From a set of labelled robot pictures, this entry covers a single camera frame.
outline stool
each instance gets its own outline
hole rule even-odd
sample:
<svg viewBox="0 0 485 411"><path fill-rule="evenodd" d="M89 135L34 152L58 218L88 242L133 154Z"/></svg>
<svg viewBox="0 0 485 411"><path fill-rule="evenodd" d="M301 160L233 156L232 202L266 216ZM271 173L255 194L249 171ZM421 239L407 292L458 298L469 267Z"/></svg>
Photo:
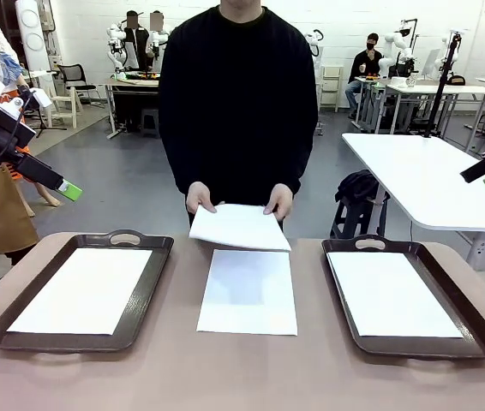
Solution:
<svg viewBox="0 0 485 411"><path fill-rule="evenodd" d="M160 139L158 110L144 109L141 111L141 133L155 134Z"/></svg>
<svg viewBox="0 0 485 411"><path fill-rule="evenodd" d="M380 227L378 227L378 235L382 237L386 233L386 218L387 218L387 201L388 197L383 202L380 214ZM358 202L351 203L347 197L343 197L339 201L336 217L330 230L330 238L350 239L355 237L356 226L361 225L360 235L367 234L368 226L370 225L370 218L372 217L373 199L365 199Z"/></svg>

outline black chair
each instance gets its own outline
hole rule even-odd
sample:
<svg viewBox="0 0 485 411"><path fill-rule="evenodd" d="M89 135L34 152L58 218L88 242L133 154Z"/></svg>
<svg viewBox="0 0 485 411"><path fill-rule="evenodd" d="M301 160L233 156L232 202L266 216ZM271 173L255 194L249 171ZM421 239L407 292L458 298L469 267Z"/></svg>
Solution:
<svg viewBox="0 0 485 411"><path fill-rule="evenodd" d="M71 87L74 87L77 92L87 92L88 102L91 102L90 99L90 92L95 91L98 94L99 101L101 102L102 98L99 95L98 89L94 84L87 83L87 77L85 76L85 70L82 68L80 64L75 64L73 66L57 66L60 69L63 77L63 84L65 88L68 90Z"/></svg>

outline cable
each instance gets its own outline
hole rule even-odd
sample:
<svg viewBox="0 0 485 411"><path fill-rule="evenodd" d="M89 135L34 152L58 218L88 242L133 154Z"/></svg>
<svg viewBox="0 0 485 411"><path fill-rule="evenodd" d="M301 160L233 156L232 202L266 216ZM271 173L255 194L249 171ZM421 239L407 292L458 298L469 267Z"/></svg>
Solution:
<svg viewBox="0 0 485 411"><path fill-rule="evenodd" d="M12 144L12 141L14 140L14 137L16 135L16 131L18 130L18 127L20 126L21 119L23 118L23 112L26 109L26 107L27 107L27 105L29 104L30 101L31 101L31 99L28 98L27 101L24 103L24 105L21 107L20 115L18 116L18 120L16 121L16 125L15 125L14 129L12 130L12 133L10 134L9 142L6 144L6 146L4 146L4 148L0 152L0 159L4 155L4 153L9 149L10 144Z"/></svg>

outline black tray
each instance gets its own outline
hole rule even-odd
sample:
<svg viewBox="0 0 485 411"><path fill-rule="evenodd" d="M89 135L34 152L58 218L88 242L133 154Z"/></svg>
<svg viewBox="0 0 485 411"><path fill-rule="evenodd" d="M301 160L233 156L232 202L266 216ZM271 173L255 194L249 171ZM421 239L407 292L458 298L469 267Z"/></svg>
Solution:
<svg viewBox="0 0 485 411"><path fill-rule="evenodd" d="M139 243L113 244L118 235L133 235ZM75 235L58 252L52 261L36 276L0 317L0 349L33 351L40 353L96 353L117 352L130 347L141 328L149 302L160 279L174 240L169 237L150 237L132 230L119 230L107 235ZM133 248L153 250L140 281L130 296L129 303L111 336L76 334L35 334L7 332L31 300L56 274L77 248Z"/></svg>
<svg viewBox="0 0 485 411"><path fill-rule="evenodd" d="M362 240L371 241L374 244L358 248L357 242ZM325 256L327 253L335 252L404 254L464 336L464 338L360 336L339 285L336 271L326 256L351 335L361 350L369 354L422 360L485 359L485 319L425 246L416 242L388 241L377 235L361 235L352 240L325 240L322 242L322 247Z"/></svg>

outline neck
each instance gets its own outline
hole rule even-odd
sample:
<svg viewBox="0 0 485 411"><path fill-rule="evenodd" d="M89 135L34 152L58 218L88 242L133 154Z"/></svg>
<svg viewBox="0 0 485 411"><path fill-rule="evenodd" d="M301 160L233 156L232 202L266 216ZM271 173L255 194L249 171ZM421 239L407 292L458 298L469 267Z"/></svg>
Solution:
<svg viewBox="0 0 485 411"><path fill-rule="evenodd" d="M234 23L248 23L256 20L261 16L262 11L261 0L254 0L251 4L241 8L235 7L225 0L222 0L219 5L221 15Z"/></svg>

